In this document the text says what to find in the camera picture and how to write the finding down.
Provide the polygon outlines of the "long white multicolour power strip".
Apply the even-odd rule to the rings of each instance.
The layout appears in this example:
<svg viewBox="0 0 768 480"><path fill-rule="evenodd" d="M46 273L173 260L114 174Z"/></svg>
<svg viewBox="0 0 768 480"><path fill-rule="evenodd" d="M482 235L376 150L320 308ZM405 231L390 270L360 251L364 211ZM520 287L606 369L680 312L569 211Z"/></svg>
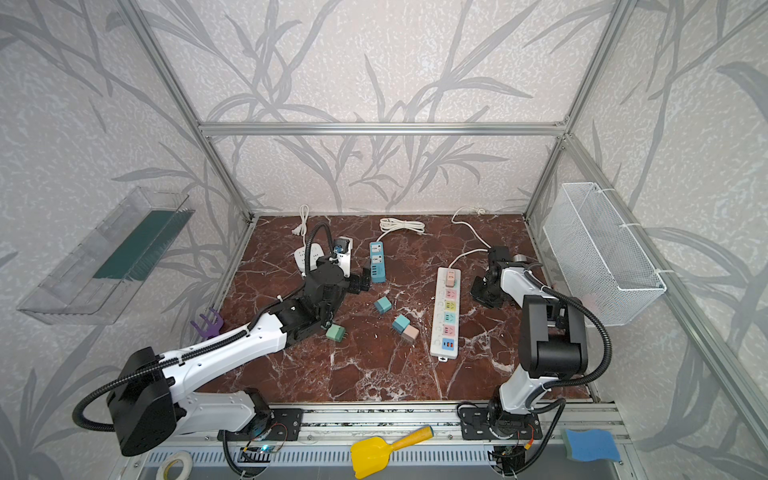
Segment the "long white multicolour power strip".
<svg viewBox="0 0 768 480"><path fill-rule="evenodd" d="M448 270L456 272L456 284L452 288L445 285ZM459 270L447 267L440 267L437 270L430 354L440 362L454 360L458 356L460 282Z"/></svg>

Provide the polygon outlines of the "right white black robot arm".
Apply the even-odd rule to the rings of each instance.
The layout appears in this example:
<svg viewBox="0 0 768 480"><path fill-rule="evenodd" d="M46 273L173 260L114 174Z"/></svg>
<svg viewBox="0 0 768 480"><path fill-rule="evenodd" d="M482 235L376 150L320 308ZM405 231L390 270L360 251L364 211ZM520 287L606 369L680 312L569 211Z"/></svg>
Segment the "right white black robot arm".
<svg viewBox="0 0 768 480"><path fill-rule="evenodd" d="M589 384L608 370L613 345L601 320L581 300L540 282L521 262L489 266L474 279L470 294L487 308L512 300L522 312L519 365L487 407L492 435L513 436L547 410L536 406L547 392Z"/></svg>

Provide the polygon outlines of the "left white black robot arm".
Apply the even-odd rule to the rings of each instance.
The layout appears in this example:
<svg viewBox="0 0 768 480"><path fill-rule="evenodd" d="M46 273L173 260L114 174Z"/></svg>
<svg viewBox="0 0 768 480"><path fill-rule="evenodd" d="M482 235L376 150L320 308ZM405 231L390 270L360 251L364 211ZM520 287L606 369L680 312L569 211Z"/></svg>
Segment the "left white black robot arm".
<svg viewBox="0 0 768 480"><path fill-rule="evenodd" d="M157 354L134 352L115 380L80 400L80 428L115 433L126 457L148 452L173 436L252 427L268 407L255 391L204 394L199 387L257 358L329 329L347 294L369 290L371 271L322 263L302 286L262 309L247 325L191 347Z"/></svg>

